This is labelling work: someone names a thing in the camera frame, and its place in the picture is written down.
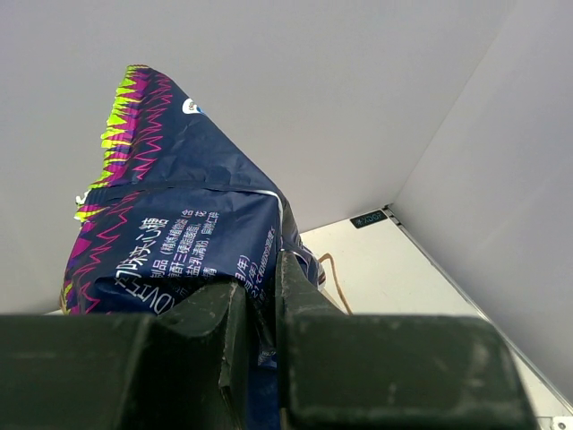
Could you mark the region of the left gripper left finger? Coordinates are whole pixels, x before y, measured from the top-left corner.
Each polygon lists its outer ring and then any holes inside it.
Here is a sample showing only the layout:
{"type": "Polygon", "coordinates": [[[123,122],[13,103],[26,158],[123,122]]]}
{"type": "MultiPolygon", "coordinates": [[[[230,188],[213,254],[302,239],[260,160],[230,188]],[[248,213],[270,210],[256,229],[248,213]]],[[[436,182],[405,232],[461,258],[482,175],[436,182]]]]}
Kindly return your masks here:
{"type": "Polygon", "coordinates": [[[160,316],[5,315],[4,429],[242,429],[246,299],[202,288],[160,316]]]}

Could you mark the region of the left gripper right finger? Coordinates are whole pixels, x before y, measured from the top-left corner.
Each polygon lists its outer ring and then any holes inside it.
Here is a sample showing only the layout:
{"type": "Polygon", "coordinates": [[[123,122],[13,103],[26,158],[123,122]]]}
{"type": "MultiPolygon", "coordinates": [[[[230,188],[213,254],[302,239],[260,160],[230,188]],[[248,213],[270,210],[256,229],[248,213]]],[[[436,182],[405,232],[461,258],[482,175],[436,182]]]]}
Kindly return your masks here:
{"type": "Polygon", "coordinates": [[[276,270],[285,429],[534,429],[509,347],[484,319],[344,314],[296,257],[276,270]]]}

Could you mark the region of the dark blue snack bag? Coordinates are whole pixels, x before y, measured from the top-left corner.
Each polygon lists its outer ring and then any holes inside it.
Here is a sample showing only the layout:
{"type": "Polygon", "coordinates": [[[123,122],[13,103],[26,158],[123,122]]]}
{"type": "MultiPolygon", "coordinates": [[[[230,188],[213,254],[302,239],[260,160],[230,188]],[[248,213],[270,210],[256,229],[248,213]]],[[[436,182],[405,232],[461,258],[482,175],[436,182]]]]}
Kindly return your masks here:
{"type": "Polygon", "coordinates": [[[326,276],[287,198],[165,74],[127,67],[102,134],[102,173],[76,201],[64,314],[163,314],[215,280],[255,310],[247,425],[279,428],[274,346],[278,255],[316,288],[326,276]]]}

